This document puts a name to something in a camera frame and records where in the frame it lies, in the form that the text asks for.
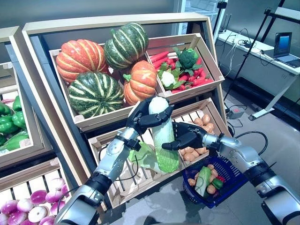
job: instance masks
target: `green bell pepper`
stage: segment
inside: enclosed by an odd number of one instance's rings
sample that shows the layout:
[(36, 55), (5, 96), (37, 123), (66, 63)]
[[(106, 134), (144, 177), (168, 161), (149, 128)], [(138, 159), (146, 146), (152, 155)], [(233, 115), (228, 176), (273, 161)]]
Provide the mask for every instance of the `green bell pepper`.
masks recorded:
[(216, 189), (221, 189), (223, 187), (223, 182), (218, 180), (217, 178), (213, 179), (212, 185), (215, 186)]
[(15, 110), (15, 111), (21, 111), (22, 110), (22, 105), (21, 105), (21, 101), (20, 101), (19, 96), (15, 97), (15, 101), (13, 103), (13, 110)]
[(14, 122), (12, 121), (12, 116), (1, 116), (0, 117), (0, 133), (11, 134), (19, 130)]
[(3, 146), (0, 147), (0, 152), (7, 152), (18, 149), (20, 147), (20, 141), (29, 138), (27, 130), (20, 131), (16, 135), (12, 136)]
[(10, 108), (6, 104), (0, 102), (0, 115), (5, 116), (10, 114), (11, 114)]
[(0, 134), (0, 146), (2, 146), (6, 142), (6, 138)]
[(12, 118), (14, 124), (20, 128), (26, 128), (25, 118), (22, 111), (16, 112)]

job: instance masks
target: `blue basket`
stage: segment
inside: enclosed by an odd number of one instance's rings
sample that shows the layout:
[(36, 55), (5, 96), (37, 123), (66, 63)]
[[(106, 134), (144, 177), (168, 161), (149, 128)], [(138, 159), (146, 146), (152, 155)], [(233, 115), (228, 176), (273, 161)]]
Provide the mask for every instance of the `blue basket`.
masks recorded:
[[(195, 191), (194, 187), (189, 185), (188, 179), (194, 179), (196, 173), (199, 172), (203, 166), (207, 166), (208, 164), (214, 165), (219, 176), (222, 176), (225, 179), (225, 182), (223, 187), (218, 190), (216, 194), (208, 194), (208, 196), (204, 199)], [(222, 201), (232, 195), (248, 181), (247, 178), (235, 166), (233, 166), (227, 158), (224, 157), (207, 156), (182, 171), (182, 175), (183, 189), (188, 195), (188, 198), (193, 203), (203, 203), (210, 209), (214, 206), (218, 206)]]

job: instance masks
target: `pumpkin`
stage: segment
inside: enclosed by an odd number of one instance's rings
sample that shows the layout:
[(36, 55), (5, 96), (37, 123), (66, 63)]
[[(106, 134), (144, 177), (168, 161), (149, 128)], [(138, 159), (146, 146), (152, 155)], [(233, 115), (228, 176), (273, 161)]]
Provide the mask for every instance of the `pumpkin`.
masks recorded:
[(85, 119), (123, 107), (123, 89), (105, 73), (79, 74), (68, 90), (71, 106)]
[(119, 30), (112, 30), (112, 39), (104, 45), (104, 56), (111, 68), (124, 69), (145, 54), (148, 47), (148, 35), (144, 28), (130, 22)]
[(124, 83), (126, 102), (135, 105), (138, 101), (153, 96), (157, 84), (156, 74), (154, 66), (143, 60), (132, 67), (130, 75), (123, 75), (126, 79)]
[(69, 83), (73, 82), (79, 73), (108, 73), (103, 48), (89, 40), (79, 39), (64, 43), (56, 57), (56, 63), (59, 74)]

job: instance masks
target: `laptop screen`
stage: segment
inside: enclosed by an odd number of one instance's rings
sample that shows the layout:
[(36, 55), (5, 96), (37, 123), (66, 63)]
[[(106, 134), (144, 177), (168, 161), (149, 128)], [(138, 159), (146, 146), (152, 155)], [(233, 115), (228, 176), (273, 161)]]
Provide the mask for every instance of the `laptop screen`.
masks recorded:
[(290, 53), (292, 33), (277, 33), (275, 37), (274, 57), (288, 55)]

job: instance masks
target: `pumpkin stem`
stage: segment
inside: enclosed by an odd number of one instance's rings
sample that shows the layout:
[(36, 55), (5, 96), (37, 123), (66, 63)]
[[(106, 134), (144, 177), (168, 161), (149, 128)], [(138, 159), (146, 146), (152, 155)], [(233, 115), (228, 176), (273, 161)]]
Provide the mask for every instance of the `pumpkin stem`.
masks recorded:
[(128, 82), (131, 79), (131, 75), (130, 74), (123, 74), (123, 77), (125, 78), (125, 80), (127, 80)]

